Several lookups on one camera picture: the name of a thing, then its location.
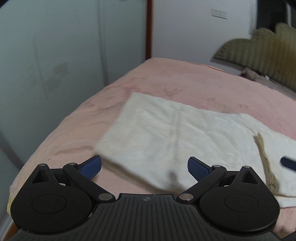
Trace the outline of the white pants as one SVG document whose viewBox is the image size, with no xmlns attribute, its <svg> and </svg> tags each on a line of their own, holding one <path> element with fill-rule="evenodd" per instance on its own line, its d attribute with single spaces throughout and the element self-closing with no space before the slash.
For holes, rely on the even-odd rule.
<svg viewBox="0 0 296 241">
<path fill-rule="evenodd" d="M 175 193 L 196 182 L 187 169 L 190 157 L 233 171 L 251 166 L 282 208 L 295 206 L 295 172 L 280 164 L 283 156 L 295 157 L 295 140 L 248 114 L 133 93 L 95 152 L 128 177 Z"/>
</svg>

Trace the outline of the pink bed blanket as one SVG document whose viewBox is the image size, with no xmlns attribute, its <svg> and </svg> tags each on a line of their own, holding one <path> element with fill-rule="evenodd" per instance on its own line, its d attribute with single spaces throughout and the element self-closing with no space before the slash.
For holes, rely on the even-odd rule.
<svg viewBox="0 0 296 241">
<path fill-rule="evenodd" d="M 286 95 L 211 66 L 150 59 L 83 102 L 48 135 L 14 180 L 8 212 L 37 165 L 58 169 L 99 155 L 96 144 L 133 93 L 218 113 L 248 114 L 295 140 L 295 101 Z M 295 206 L 282 208 L 278 203 L 280 214 L 270 232 L 232 235 L 210 226 L 195 206 L 177 201 L 185 190 L 153 188 L 101 160 L 102 168 L 92 181 L 113 194 L 114 202 L 99 204 L 85 223 L 72 230 L 38 235 L 18 228 L 13 240 L 295 240 Z"/>
</svg>

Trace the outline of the grey patterned pillow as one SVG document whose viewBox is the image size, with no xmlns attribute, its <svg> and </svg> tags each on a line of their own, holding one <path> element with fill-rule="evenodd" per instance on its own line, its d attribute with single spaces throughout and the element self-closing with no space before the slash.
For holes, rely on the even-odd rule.
<svg viewBox="0 0 296 241">
<path fill-rule="evenodd" d="M 291 89 L 290 87 L 273 80 L 267 75 L 260 73 L 259 71 L 254 71 L 253 69 L 245 67 L 241 72 L 241 77 L 244 77 L 248 80 L 260 83 L 264 86 L 267 86 L 271 89 L 277 90 L 278 92 L 292 98 L 295 100 L 295 90 Z"/>
</svg>

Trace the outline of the olive green headboard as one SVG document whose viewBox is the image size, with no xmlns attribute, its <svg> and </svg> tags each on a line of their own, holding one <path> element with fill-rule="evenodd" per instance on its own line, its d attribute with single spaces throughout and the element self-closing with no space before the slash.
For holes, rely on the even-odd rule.
<svg viewBox="0 0 296 241">
<path fill-rule="evenodd" d="M 275 31 L 258 28 L 251 39 L 223 44 L 214 58 L 257 70 L 295 90 L 295 28 L 277 23 Z"/>
</svg>

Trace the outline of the glass wardrobe door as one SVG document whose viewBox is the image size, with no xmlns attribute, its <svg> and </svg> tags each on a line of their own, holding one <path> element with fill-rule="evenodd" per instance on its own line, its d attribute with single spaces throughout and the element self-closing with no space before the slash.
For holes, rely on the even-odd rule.
<svg viewBox="0 0 296 241">
<path fill-rule="evenodd" d="M 1 211 L 58 124 L 143 63 L 146 10 L 146 1 L 1 2 Z"/>
</svg>

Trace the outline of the dark window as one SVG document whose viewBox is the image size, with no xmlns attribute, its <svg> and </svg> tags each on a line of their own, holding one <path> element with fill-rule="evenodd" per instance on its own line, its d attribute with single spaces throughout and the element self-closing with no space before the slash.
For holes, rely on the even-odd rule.
<svg viewBox="0 0 296 241">
<path fill-rule="evenodd" d="M 275 33 L 278 23 L 287 22 L 287 4 L 281 0 L 257 1 L 256 28 L 266 28 Z"/>
</svg>

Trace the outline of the white wall switch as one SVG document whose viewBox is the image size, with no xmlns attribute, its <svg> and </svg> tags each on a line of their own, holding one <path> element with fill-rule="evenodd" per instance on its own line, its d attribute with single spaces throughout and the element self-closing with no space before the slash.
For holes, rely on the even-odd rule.
<svg viewBox="0 0 296 241">
<path fill-rule="evenodd" d="M 227 20 L 227 13 L 219 9 L 211 9 L 211 16 Z"/>
</svg>

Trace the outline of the brown wooden door frame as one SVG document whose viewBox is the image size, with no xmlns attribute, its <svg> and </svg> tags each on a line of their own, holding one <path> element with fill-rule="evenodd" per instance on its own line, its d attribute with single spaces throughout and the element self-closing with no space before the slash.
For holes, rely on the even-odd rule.
<svg viewBox="0 0 296 241">
<path fill-rule="evenodd" d="M 153 12 L 154 1 L 146 0 L 145 60 L 152 57 Z"/>
</svg>

